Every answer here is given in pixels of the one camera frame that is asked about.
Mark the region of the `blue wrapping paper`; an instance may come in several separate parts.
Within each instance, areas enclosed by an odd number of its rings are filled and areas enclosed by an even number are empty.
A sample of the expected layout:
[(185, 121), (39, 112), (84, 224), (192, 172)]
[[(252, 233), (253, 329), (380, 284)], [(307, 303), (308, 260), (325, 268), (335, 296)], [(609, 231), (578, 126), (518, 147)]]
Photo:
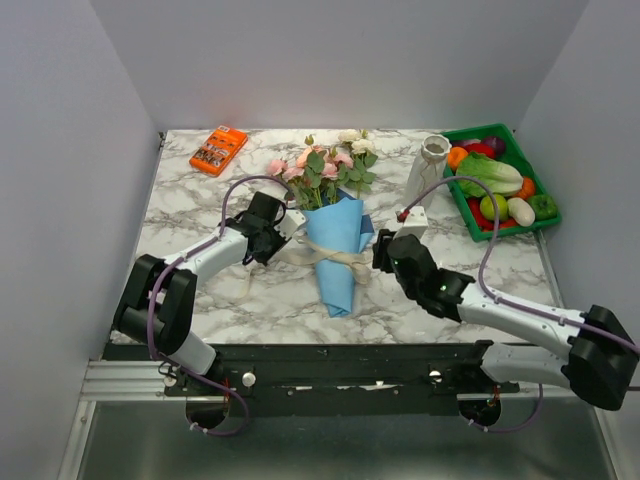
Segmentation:
[(333, 254), (346, 254), (348, 260), (362, 254), (374, 236), (374, 226), (364, 213), (364, 202), (337, 190), (338, 201), (314, 211), (305, 211), (308, 239), (327, 250), (332, 258), (319, 260), (315, 266), (322, 303), (330, 317), (352, 313), (355, 268), (337, 260)]

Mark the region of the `cream ribbon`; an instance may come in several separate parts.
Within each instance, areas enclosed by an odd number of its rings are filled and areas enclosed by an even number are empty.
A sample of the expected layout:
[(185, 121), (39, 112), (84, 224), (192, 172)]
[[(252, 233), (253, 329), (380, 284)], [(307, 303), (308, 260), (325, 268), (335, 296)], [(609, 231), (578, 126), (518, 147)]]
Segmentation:
[[(281, 253), (281, 248), (273, 257), (276, 257), (277, 261), (302, 267), (315, 267), (324, 261), (332, 262), (334, 264), (344, 266), (351, 273), (356, 284), (366, 285), (369, 283), (371, 271), (368, 266), (370, 257), (367, 254), (343, 252), (322, 247), (312, 242), (308, 237), (304, 237), (302, 240), (299, 240), (299, 243), (307, 247), (306, 252), (303, 252), (302, 250), (294, 250), (293, 252)], [(245, 253), (237, 262), (233, 263), (233, 266), (247, 266), (242, 264)]]

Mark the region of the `pink flower stem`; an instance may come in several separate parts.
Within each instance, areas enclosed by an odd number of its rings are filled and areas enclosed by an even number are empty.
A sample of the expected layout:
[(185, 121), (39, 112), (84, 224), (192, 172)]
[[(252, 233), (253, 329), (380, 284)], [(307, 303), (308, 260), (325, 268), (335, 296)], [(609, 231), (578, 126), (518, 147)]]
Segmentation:
[(338, 202), (338, 190), (350, 181), (353, 167), (354, 160), (347, 153), (337, 153), (335, 156), (325, 157), (320, 184), (320, 194), (325, 204)]

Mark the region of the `white flower stem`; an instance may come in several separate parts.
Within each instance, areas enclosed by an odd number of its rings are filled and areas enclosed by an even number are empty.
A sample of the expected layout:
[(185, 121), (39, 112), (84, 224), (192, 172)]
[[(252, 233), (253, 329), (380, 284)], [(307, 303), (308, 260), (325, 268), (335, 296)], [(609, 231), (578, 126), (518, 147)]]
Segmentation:
[(376, 174), (371, 171), (378, 160), (373, 141), (366, 130), (348, 129), (338, 134), (339, 148), (334, 157), (338, 179), (360, 198), (371, 191)]

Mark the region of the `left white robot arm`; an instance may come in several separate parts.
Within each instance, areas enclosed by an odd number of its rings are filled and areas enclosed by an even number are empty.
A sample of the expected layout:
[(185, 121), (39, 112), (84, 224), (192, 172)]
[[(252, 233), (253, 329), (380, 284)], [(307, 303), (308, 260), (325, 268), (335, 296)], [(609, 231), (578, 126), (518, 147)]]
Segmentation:
[(222, 380), (216, 351), (191, 330), (196, 291), (232, 265), (267, 264), (305, 223), (300, 211), (258, 192), (246, 210), (224, 216), (220, 230), (188, 249), (164, 258), (140, 256), (114, 314), (114, 330), (143, 344), (152, 340), (153, 355), (188, 369), (187, 382), (197, 393), (214, 393)]

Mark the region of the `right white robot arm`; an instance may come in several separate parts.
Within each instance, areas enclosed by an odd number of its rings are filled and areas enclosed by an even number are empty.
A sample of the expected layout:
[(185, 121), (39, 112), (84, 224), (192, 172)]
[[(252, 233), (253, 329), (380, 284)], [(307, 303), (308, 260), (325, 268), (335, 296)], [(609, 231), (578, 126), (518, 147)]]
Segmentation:
[(405, 296), (437, 318), (490, 327), (526, 341), (523, 348), (489, 346), (464, 362), (460, 379), (480, 392), (494, 381), (554, 385), (600, 409), (622, 407), (639, 363), (639, 348), (616, 315), (593, 305), (586, 312), (525, 301), (480, 279), (440, 268), (413, 234), (382, 230), (374, 268), (394, 274)]

